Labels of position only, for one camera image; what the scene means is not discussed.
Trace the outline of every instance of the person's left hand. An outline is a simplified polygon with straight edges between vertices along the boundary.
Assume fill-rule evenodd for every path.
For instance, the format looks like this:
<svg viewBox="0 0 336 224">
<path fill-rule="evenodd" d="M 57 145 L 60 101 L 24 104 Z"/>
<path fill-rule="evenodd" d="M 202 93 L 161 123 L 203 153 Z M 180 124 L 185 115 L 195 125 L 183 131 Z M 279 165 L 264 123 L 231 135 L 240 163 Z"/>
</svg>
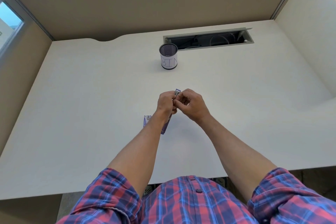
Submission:
<svg viewBox="0 0 336 224">
<path fill-rule="evenodd" d="M 175 91 L 167 91 L 160 94 L 159 100 L 157 101 L 156 113 L 162 116 L 165 120 L 165 124 L 169 120 L 170 114 L 176 114 L 177 109 L 173 106 L 173 99 L 176 98 L 174 95 Z"/>
</svg>

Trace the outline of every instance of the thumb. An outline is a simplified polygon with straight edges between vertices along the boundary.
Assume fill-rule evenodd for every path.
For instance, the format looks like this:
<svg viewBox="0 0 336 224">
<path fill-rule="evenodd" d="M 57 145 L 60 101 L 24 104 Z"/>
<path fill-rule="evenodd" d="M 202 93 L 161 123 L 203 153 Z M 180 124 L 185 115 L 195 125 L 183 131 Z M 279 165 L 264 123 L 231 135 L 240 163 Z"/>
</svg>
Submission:
<svg viewBox="0 0 336 224">
<path fill-rule="evenodd" d="M 173 100 L 173 105 L 175 105 L 178 109 L 180 109 L 182 112 L 186 110 L 186 105 L 182 104 L 180 101 L 174 99 Z"/>
</svg>

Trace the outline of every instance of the person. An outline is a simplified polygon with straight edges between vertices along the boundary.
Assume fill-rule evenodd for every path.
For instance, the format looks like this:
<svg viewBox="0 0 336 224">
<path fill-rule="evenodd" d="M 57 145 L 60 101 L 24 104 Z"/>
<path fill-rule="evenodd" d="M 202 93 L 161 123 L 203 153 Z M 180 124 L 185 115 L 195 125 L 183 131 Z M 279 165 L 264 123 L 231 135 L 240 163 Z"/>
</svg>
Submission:
<svg viewBox="0 0 336 224">
<path fill-rule="evenodd" d="M 161 129 L 177 109 L 208 135 L 247 205 L 219 184 L 196 176 L 173 179 L 141 198 L 153 172 Z M 211 116 L 202 96 L 186 89 L 178 96 L 174 91 L 160 95 L 147 125 L 58 222 L 79 223 L 336 223 L 336 203 L 230 133 Z"/>
</svg>

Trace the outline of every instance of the red and blue plaid shirt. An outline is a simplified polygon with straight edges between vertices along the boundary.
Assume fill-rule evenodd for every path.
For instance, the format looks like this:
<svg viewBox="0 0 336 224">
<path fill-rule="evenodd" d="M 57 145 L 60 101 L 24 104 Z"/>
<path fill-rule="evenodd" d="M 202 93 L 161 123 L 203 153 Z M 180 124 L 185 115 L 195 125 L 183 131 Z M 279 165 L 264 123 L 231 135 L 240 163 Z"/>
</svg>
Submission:
<svg viewBox="0 0 336 224">
<path fill-rule="evenodd" d="M 102 223 L 336 223 L 336 203 L 282 168 L 267 174 L 247 206 L 217 183 L 196 176 L 163 183 L 141 199 L 122 174 L 105 169 L 58 222 Z"/>
</svg>

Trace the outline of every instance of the hand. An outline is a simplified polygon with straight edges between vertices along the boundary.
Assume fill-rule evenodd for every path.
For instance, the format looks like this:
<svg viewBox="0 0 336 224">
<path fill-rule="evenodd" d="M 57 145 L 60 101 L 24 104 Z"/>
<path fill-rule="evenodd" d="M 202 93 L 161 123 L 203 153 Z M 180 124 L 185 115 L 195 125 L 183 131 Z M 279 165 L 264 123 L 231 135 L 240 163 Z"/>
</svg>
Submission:
<svg viewBox="0 0 336 224">
<path fill-rule="evenodd" d="M 197 124 L 202 119 L 210 116 L 210 112 L 202 96 L 190 89 L 186 89 L 178 94 L 176 99 L 173 100 L 173 104 Z"/>
<path fill-rule="evenodd" d="M 173 99 L 176 98 L 174 95 L 175 91 L 167 91 L 160 94 L 159 100 L 157 101 L 156 112 L 165 121 L 165 124 L 169 120 L 170 114 L 176 114 L 177 109 L 173 106 Z"/>
</svg>

